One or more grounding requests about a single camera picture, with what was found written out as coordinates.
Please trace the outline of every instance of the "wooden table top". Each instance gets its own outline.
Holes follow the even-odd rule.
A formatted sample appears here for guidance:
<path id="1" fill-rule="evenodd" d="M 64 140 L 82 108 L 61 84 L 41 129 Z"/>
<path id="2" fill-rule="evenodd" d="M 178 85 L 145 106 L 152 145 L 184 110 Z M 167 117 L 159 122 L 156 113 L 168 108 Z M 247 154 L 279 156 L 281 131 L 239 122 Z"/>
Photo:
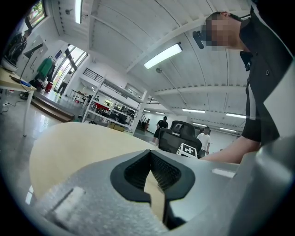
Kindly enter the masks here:
<path id="1" fill-rule="evenodd" d="M 34 143 L 29 173 L 34 194 L 41 198 L 51 187 L 91 163 L 126 153 L 158 147 L 107 127 L 86 123 L 62 123 L 46 130 Z M 164 194 L 150 172 L 145 186 L 152 210 L 161 219 Z"/>
<path id="2" fill-rule="evenodd" d="M 15 81 L 13 81 L 10 78 L 10 76 L 13 76 L 13 77 L 16 77 L 17 79 L 19 79 L 19 76 L 16 73 L 14 73 L 14 72 L 8 72 L 3 67 L 0 67 L 0 86 L 9 87 L 11 89 L 22 89 L 22 90 L 24 90 L 24 88 L 25 88 L 29 92 L 32 91 L 32 90 L 33 91 L 36 90 L 36 88 L 33 87 L 33 86 L 28 87 L 28 86 L 21 85 L 21 84 L 15 82 Z"/>

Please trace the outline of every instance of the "black chair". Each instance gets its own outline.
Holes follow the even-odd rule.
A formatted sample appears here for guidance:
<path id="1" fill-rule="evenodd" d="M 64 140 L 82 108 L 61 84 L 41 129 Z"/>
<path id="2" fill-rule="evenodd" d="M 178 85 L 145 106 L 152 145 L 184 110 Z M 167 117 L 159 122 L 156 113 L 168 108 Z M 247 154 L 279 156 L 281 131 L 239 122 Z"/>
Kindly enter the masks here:
<path id="1" fill-rule="evenodd" d="M 176 153 L 182 143 L 194 147 L 197 153 L 201 150 L 202 143 L 195 138 L 193 125 L 175 120 L 172 122 L 170 129 L 160 129 L 159 148 L 161 150 Z"/>

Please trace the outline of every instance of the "box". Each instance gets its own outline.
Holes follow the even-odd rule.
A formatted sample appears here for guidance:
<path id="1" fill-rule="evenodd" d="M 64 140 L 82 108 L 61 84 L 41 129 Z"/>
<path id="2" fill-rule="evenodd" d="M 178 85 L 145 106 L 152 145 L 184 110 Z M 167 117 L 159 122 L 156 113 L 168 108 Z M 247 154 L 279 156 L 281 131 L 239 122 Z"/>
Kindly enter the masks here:
<path id="1" fill-rule="evenodd" d="M 121 127 L 120 125 L 115 125 L 115 127 L 114 127 L 114 130 L 118 130 L 118 131 L 120 131 L 120 132 L 124 132 L 124 127 Z"/>
<path id="2" fill-rule="evenodd" d="M 113 122 L 109 122 L 109 124 L 107 125 L 108 128 L 113 129 L 115 127 L 115 123 Z"/>

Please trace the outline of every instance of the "green clothing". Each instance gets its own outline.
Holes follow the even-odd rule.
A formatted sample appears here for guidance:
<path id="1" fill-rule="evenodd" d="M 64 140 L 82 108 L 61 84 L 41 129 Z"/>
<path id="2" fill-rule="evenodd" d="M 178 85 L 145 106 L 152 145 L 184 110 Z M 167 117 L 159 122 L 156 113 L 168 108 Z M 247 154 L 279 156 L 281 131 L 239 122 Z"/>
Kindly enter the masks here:
<path id="1" fill-rule="evenodd" d="M 46 58 L 41 65 L 38 67 L 37 71 L 41 74 L 43 78 L 46 77 L 50 68 L 52 67 L 52 61 L 50 58 Z"/>

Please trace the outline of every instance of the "red object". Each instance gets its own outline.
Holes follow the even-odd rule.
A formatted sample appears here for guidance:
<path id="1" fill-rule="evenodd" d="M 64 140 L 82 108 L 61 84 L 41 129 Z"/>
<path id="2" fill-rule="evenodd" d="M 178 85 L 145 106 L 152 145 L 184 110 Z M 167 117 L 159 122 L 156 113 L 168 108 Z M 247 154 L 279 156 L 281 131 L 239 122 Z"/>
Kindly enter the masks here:
<path id="1" fill-rule="evenodd" d="M 99 109 L 99 108 L 104 108 L 104 109 L 106 109 L 107 111 L 109 110 L 109 108 L 108 107 L 106 107 L 106 106 L 103 106 L 103 105 L 101 105 L 101 104 L 96 104 L 96 108 L 97 109 Z"/>
<path id="2" fill-rule="evenodd" d="M 47 84 L 47 86 L 46 86 L 46 88 L 45 88 L 45 92 L 49 93 L 50 90 L 51 90 L 51 88 L 52 88 L 52 85 L 53 85 L 53 83 L 48 82 L 48 84 Z"/>

